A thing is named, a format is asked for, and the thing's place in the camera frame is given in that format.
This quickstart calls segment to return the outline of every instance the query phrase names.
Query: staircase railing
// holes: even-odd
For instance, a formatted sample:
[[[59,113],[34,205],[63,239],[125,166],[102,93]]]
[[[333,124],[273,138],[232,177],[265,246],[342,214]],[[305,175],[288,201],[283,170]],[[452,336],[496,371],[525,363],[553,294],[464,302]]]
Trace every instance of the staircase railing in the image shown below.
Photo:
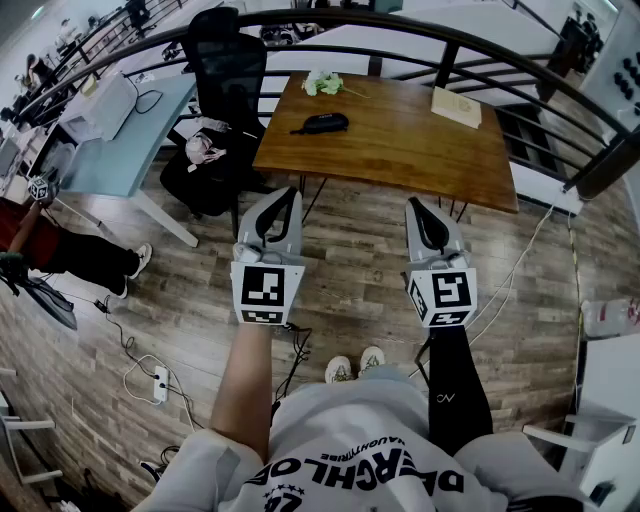
[[[585,96],[566,80],[536,62],[537,60],[547,58],[548,56],[546,55],[523,56],[480,37],[449,27],[416,21],[401,16],[383,15],[363,11],[342,11],[334,9],[275,10],[242,14],[239,16],[238,20],[240,27],[289,23],[357,25],[408,33],[445,42],[445,51],[443,52],[442,58],[437,62],[427,59],[408,57],[406,55],[393,52],[346,46],[298,44],[293,46],[268,48],[268,50],[276,52],[304,51],[347,53],[368,56],[370,59],[378,59],[379,61],[389,59],[393,61],[406,62],[422,66],[424,69],[396,76],[395,79],[407,80],[421,76],[428,76],[432,77],[432,79],[427,82],[427,85],[436,85],[440,87],[448,87],[450,85],[464,82],[465,80],[472,80],[479,82],[482,85],[466,87],[456,86],[453,87],[453,90],[456,90],[457,92],[469,92],[485,89],[500,89],[517,96],[525,102],[535,106],[537,109],[541,111],[544,110],[552,116],[555,116],[557,119],[561,120],[561,124],[566,126],[569,130],[565,130],[562,126],[560,129],[556,129],[555,127],[552,128],[546,123],[542,124],[540,122],[536,122],[531,118],[511,112],[507,108],[497,107],[496,110],[501,115],[509,116],[520,123],[525,123],[532,129],[540,130],[546,135],[570,146],[582,155],[581,159],[583,159],[583,157],[587,157],[590,160],[583,165],[580,162],[575,161],[573,158],[559,155],[551,148],[542,147],[539,144],[524,140],[513,134],[507,136],[507,140],[523,144],[540,154],[544,154],[546,157],[550,157],[576,169],[577,172],[572,178],[563,179],[561,176],[558,176],[558,179],[566,182],[565,189],[567,190],[577,187],[578,193],[581,197],[587,199],[595,197],[595,195],[604,190],[604,188],[626,172],[626,170],[628,170],[628,168],[640,158],[640,145],[637,144],[639,137],[638,132],[631,133],[615,117],[611,116],[604,108],[598,105],[591,98]],[[149,36],[135,44],[116,50],[99,61],[91,62],[81,71],[66,78],[56,87],[53,87],[32,101],[25,107],[22,114],[32,111],[39,105],[42,105],[42,103],[47,99],[51,98],[59,91],[64,90],[69,85],[72,85],[74,82],[77,82],[89,74],[99,71],[114,62],[159,45],[173,41],[180,42],[180,40],[186,36],[187,30],[188,27],[183,26],[168,30],[161,34]],[[455,61],[460,48],[473,50],[484,55],[485,58],[457,64]],[[129,76],[138,74],[141,71],[158,69],[164,66],[173,66],[184,62],[186,62],[186,59],[178,58],[168,62],[153,64],[143,69],[133,71],[129,73]],[[471,70],[473,67],[491,63],[507,64],[510,67],[506,70],[502,69],[493,72],[477,73]],[[269,70],[267,71],[266,76],[286,77],[293,71],[300,71],[300,69]],[[495,79],[495,77],[508,76],[509,74],[516,73],[526,74],[529,78],[527,78],[527,80],[517,80],[512,82],[503,82]],[[603,124],[607,125],[614,134],[611,142],[608,143],[607,140],[605,140],[605,137],[603,137],[597,127],[587,126],[583,120],[576,119],[570,112],[541,101],[538,97],[519,88],[522,85],[530,85],[534,83],[551,86],[554,90],[561,92],[566,97],[573,100],[579,108],[590,113],[594,119],[597,118]],[[280,93],[277,91],[261,93],[261,98],[263,99],[277,99],[279,96]],[[260,112],[260,115],[263,117],[269,117],[271,112]],[[518,158],[515,155],[512,155],[511,159],[514,162],[529,165],[529,167],[533,169],[544,172],[544,167],[540,164],[527,164],[526,161],[522,161],[522,158]]]

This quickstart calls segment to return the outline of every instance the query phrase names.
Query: flower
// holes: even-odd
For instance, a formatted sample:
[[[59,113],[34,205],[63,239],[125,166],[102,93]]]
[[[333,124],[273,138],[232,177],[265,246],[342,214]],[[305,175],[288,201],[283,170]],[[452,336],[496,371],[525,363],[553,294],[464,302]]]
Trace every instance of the flower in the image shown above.
[[[302,88],[307,91],[309,96],[316,96],[318,91],[322,91],[325,94],[337,94],[339,91],[348,91],[363,98],[364,96],[355,91],[351,91],[344,86],[344,81],[338,73],[327,73],[326,71],[312,70],[309,72],[306,80],[302,82]]]

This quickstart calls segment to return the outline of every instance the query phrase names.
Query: white sneaker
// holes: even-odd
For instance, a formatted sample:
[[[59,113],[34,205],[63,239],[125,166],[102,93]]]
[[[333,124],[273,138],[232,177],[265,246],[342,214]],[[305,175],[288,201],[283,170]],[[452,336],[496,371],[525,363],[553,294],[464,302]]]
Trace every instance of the white sneaker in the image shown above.
[[[369,368],[384,364],[384,352],[379,347],[367,347],[360,358],[360,373],[362,375]]]
[[[136,273],[133,274],[132,276],[129,276],[129,279],[135,279],[140,275],[140,272],[142,272],[145,269],[145,267],[149,264],[152,253],[153,253],[153,248],[151,247],[151,244],[144,244],[142,247],[140,247],[140,249],[136,251],[138,258],[140,258],[140,265],[138,266],[138,270],[136,270]]]
[[[324,372],[324,380],[327,384],[353,380],[349,360],[345,356],[334,357],[327,365],[327,369]]]
[[[126,299],[127,295],[129,295],[129,289],[127,288],[127,279],[124,280],[124,291],[118,295],[119,299]]]

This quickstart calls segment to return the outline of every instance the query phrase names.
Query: power strip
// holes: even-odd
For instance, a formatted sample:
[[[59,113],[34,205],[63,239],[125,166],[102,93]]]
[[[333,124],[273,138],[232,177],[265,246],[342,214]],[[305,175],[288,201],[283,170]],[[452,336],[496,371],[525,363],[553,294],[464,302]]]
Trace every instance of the power strip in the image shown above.
[[[164,366],[156,366],[156,379],[153,381],[153,398],[158,402],[167,401],[167,389],[169,387],[169,370]]]

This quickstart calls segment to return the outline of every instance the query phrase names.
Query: white box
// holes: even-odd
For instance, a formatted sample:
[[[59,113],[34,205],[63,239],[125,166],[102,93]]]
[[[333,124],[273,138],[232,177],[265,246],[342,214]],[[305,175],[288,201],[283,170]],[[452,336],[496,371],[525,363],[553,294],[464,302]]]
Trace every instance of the white box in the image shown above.
[[[76,94],[60,116],[59,125],[77,144],[113,140],[137,99],[135,86],[124,75],[105,76],[90,96]]]

